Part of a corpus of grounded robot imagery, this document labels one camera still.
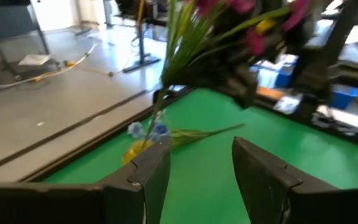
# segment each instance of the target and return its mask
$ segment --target white wall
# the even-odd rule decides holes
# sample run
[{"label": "white wall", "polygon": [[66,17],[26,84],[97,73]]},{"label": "white wall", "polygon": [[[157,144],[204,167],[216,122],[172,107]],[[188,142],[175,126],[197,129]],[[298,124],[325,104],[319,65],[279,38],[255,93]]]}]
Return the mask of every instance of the white wall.
[{"label": "white wall", "polygon": [[42,30],[54,30],[78,24],[76,0],[31,0]]},{"label": "white wall", "polygon": [[79,1],[84,21],[104,24],[103,0],[31,0],[41,29],[54,30],[78,25],[75,1]]}]

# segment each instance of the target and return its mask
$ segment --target purple flower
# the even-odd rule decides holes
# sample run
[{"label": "purple flower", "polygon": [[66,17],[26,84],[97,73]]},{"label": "purple flower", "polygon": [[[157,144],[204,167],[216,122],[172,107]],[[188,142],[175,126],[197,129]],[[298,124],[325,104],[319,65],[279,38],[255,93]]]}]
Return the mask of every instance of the purple flower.
[{"label": "purple flower", "polygon": [[247,13],[255,7],[255,0],[228,0],[227,2],[239,14]]},{"label": "purple flower", "polygon": [[256,33],[254,27],[250,27],[246,32],[246,44],[250,47],[251,52],[254,55],[260,55],[265,50],[264,38],[263,36]]},{"label": "purple flower", "polygon": [[201,16],[207,15],[209,10],[217,3],[219,0],[194,0],[196,1],[196,7],[198,8],[198,14]]},{"label": "purple flower", "polygon": [[133,138],[144,137],[143,125],[140,122],[133,122],[128,126],[128,134],[132,135]]},{"label": "purple flower", "polygon": [[310,0],[296,0],[290,3],[292,15],[283,25],[284,31],[288,31],[296,26],[306,15]]}]

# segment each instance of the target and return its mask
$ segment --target white cable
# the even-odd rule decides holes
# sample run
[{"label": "white cable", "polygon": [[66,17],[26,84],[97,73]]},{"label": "white cable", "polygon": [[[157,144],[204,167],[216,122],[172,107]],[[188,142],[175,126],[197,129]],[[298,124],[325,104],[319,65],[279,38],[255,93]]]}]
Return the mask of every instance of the white cable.
[{"label": "white cable", "polygon": [[25,79],[25,80],[21,80],[21,81],[18,81],[18,82],[14,82],[14,83],[10,83],[10,84],[2,84],[0,85],[0,90],[2,89],[6,89],[6,88],[11,88],[11,87],[14,87],[14,86],[17,86],[17,85],[21,85],[23,83],[27,83],[27,82],[32,82],[32,81],[39,81],[43,78],[47,78],[47,77],[54,77],[56,75],[61,75],[71,69],[73,69],[75,66],[77,66],[78,64],[80,64],[83,60],[85,60],[89,55],[90,53],[94,50],[94,48],[98,45],[99,43],[97,42],[94,42],[92,47],[90,48],[89,51],[87,51],[87,53],[84,54],[84,56],[82,56],[81,59],[79,59],[79,61],[77,61],[73,66],[70,66],[70,67],[67,67],[63,70],[60,70],[58,72],[54,72],[54,73],[44,73],[42,75],[39,75],[37,77],[33,77],[33,78],[28,78],[28,79]]}]

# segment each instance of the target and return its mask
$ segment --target blue container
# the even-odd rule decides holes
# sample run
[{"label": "blue container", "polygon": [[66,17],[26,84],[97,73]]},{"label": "blue container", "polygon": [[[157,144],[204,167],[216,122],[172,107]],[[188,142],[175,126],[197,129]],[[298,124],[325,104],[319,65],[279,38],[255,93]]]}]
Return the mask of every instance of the blue container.
[{"label": "blue container", "polygon": [[358,88],[335,85],[334,99],[330,106],[345,110],[358,96]]},{"label": "blue container", "polygon": [[289,87],[294,66],[294,63],[285,63],[283,67],[278,71],[277,79],[275,82],[276,88]]}]

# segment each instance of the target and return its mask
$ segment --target green table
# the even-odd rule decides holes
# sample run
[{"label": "green table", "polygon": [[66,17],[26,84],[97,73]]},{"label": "green table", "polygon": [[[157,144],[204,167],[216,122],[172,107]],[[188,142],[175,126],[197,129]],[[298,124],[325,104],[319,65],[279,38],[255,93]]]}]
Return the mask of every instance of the green table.
[{"label": "green table", "polygon": [[[173,128],[246,127],[175,149],[161,223],[249,223],[234,177],[234,136],[253,142],[295,167],[342,189],[358,188],[358,146],[230,99],[195,90],[167,108]],[[50,176],[48,183],[94,183],[121,166],[133,139],[126,133]]]}]

